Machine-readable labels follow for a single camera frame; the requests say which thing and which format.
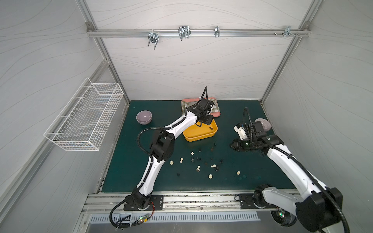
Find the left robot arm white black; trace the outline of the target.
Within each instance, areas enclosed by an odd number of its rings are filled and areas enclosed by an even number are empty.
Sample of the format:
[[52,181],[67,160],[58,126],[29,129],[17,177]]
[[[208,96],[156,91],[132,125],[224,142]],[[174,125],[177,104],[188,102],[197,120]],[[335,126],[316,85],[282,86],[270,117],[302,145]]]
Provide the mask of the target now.
[[[137,226],[147,221],[151,216],[147,215],[134,223],[125,223],[124,219],[114,220],[114,211],[125,203],[133,203],[134,207],[145,210],[151,204],[151,195],[155,181],[165,162],[171,158],[175,141],[180,134],[187,128],[199,123],[199,127],[203,124],[210,125],[213,121],[211,109],[214,103],[208,99],[208,88],[205,87],[199,100],[190,107],[186,108],[186,112],[173,123],[165,127],[150,127],[142,130],[137,136],[138,147],[145,152],[148,157],[148,164],[141,181],[134,188],[131,195],[127,196],[123,201],[117,204],[109,213],[109,221],[116,229],[125,229],[132,226]],[[154,130],[150,150],[147,151],[140,143],[143,133]]]

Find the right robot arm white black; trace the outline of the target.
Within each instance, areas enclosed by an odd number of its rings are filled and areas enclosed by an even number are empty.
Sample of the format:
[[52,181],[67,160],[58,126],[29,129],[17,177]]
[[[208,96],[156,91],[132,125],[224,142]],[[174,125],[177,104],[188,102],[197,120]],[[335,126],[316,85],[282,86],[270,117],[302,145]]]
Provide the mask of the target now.
[[239,152],[260,151],[275,162],[298,190],[298,194],[290,194],[270,184],[257,186],[252,196],[256,208],[274,206],[272,218],[283,227],[300,222],[309,232],[322,233],[325,228],[342,223],[344,232],[351,231],[342,211],[342,193],[317,179],[280,137],[267,134],[262,122],[252,121],[248,108],[244,108],[242,122],[235,125],[234,130],[239,137],[232,141],[230,148]]

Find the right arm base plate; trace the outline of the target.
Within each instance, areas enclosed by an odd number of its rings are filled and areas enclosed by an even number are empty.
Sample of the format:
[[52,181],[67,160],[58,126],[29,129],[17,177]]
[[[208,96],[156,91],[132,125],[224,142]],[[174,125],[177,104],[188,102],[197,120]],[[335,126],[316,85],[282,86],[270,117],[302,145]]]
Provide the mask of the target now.
[[256,204],[252,193],[237,194],[234,197],[234,201],[238,202],[240,209],[273,209],[278,210],[278,208],[272,204]]

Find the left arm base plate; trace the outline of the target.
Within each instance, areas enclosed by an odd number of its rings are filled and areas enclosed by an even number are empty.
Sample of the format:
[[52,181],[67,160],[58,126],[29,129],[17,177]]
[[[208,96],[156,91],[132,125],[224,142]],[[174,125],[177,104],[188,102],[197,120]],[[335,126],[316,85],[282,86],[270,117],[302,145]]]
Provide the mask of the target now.
[[151,195],[146,197],[126,197],[124,203],[124,211],[150,211],[150,210],[162,210],[163,209],[163,195]]

